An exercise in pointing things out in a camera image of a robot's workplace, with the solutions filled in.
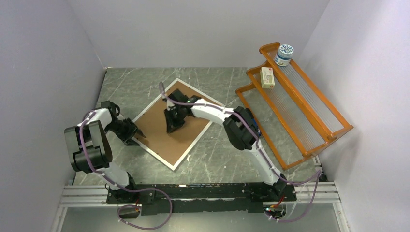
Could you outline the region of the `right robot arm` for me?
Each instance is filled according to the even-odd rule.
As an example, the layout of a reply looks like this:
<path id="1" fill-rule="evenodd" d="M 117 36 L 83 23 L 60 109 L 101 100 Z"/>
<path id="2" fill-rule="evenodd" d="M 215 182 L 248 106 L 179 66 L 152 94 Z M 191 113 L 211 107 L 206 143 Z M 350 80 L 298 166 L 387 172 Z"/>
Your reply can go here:
<path id="1" fill-rule="evenodd" d="M 188 116 L 203 118 L 221 125 L 233 147 L 251 154 L 262 181 L 267 184 L 266 195 L 276 201 L 284 195 L 286 178 L 275 167 L 264 150 L 253 115 L 243 107 L 226 108 L 213 104 L 199 96 L 188 97 L 179 89 L 167 95 L 161 87 L 160 93 L 167 106 L 164 110 L 167 133 L 183 127 Z"/>

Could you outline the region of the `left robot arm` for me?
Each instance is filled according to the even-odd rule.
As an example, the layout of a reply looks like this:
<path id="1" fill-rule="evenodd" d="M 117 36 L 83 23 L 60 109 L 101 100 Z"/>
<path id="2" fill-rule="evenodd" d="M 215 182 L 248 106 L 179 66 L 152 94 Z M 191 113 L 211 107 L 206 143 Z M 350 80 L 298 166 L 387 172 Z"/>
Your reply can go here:
<path id="1" fill-rule="evenodd" d="M 130 118 L 120 114 L 120 107 L 103 101 L 86 114 L 82 122 L 64 131 L 69 160 L 76 172 L 97 175 L 108 185 L 108 194 L 120 202 L 132 203 L 138 189 L 131 175 L 113 162 L 107 132 L 113 132 L 124 145 L 138 145 L 135 135 L 145 138 Z"/>

